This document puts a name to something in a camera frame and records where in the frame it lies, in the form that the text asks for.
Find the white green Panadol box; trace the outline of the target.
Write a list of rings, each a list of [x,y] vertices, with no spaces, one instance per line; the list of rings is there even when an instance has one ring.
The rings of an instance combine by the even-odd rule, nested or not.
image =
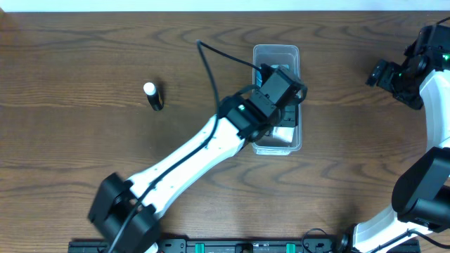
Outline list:
[[[294,133],[294,127],[275,126],[271,135],[273,138],[283,141],[284,143],[292,143]]]

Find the blue Kool Fever box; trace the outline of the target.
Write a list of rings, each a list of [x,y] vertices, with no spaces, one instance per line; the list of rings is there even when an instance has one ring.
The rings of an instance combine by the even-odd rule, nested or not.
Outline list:
[[[255,84],[261,88],[290,86],[292,81],[288,65],[262,63],[255,76]]]

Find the dark bottle white cap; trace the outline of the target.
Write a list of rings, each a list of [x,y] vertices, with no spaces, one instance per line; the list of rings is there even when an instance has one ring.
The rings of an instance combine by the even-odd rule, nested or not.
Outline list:
[[[152,82],[146,82],[143,85],[143,91],[146,94],[148,102],[154,111],[160,111],[164,107],[158,88]]]

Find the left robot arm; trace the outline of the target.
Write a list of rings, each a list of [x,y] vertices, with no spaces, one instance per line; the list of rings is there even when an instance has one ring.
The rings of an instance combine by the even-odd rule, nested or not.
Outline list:
[[[268,73],[225,97],[206,125],[157,164],[127,180],[113,173],[97,191],[88,219],[109,243],[108,252],[156,252],[159,220],[170,205],[205,172],[258,141],[283,118],[288,105],[300,104],[304,82],[288,68],[262,66]]]

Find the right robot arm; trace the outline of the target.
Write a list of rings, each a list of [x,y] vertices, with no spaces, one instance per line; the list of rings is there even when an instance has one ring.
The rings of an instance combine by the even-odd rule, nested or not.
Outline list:
[[[372,219],[350,226],[334,252],[420,252],[420,239],[449,229],[449,27],[423,27],[399,65],[379,60],[366,83],[390,92],[414,110],[425,110],[427,148],[392,191],[390,205]]]

